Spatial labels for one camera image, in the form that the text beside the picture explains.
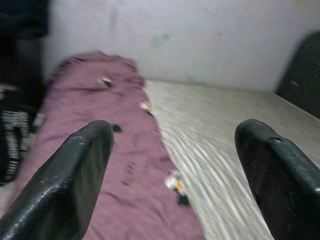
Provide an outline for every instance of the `purple cloth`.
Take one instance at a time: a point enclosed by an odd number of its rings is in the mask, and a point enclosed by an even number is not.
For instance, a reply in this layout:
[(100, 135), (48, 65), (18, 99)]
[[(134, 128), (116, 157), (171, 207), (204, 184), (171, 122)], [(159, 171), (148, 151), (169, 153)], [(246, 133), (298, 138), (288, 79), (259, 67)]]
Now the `purple cloth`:
[[(112, 80), (112, 87), (100, 80)], [(114, 146), (85, 240), (204, 240), (191, 208), (164, 184), (175, 169), (131, 59), (102, 52), (71, 57), (58, 69), (42, 105), (45, 121), (20, 168), (18, 193), (73, 132), (93, 120), (117, 124)]]

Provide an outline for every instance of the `white wall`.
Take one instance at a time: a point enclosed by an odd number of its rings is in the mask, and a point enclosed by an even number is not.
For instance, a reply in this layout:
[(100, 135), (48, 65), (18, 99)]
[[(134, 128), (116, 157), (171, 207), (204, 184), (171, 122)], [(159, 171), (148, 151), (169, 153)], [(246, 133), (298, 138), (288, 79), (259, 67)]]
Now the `white wall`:
[(133, 58), (146, 78), (273, 91), (320, 0), (52, 0), (44, 74), (66, 56)]

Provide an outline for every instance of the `bedsheet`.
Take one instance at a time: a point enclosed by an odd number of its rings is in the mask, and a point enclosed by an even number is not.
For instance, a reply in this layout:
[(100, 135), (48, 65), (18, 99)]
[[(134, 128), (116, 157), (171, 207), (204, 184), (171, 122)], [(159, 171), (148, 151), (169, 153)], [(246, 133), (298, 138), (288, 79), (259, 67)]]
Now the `bedsheet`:
[(84, 240), (204, 240), (190, 207), (164, 180), (175, 169), (135, 62), (102, 52), (67, 59), (56, 72), (40, 112), (44, 122), (20, 167), (18, 194), (64, 140), (94, 120), (118, 125), (101, 191)]

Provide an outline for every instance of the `white mattress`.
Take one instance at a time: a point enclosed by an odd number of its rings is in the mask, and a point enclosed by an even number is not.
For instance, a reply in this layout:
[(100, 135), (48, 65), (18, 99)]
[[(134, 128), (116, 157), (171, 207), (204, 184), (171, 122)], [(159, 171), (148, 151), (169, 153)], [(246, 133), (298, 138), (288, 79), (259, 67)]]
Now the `white mattress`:
[(247, 119), (271, 126), (320, 166), (320, 121), (271, 93), (149, 81), (163, 140), (208, 240), (272, 240), (234, 144)]

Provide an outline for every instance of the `black object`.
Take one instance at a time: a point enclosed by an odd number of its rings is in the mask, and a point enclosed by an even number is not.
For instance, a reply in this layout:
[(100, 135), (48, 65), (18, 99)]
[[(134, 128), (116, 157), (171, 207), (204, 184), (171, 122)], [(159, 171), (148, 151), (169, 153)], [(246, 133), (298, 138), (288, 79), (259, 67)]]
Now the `black object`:
[(112, 145), (112, 127), (102, 120), (69, 136), (0, 220), (0, 240), (82, 239)]
[(122, 128), (121, 128), (119, 125), (117, 125), (117, 124), (113, 124), (113, 125), (112, 125), (112, 130), (113, 130), (113, 132), (115, 132), (115, 133), (120, 133), (120, 132), (122, 132)]
[(21, 39), (48, 33), (49, 0), (1, 0), (0, 35)]
[(188, 197), (186, 195), (182, 196), (181, 194), (179, 194), (178, 205), (179, 206), (190, 207), (190, 202), (189, 202)]
[(235, 145), (251, 192), (276, 240), (320, 239), (320, 170), (290, 140), (258, 120)]
[(301, 43), (276, 94), (320, 118), (320, 32)]
[(0, 186), (13, 181), (29, 150), (36, 110), (22, 105), (21, 93), (4, 90), (0, 100)]

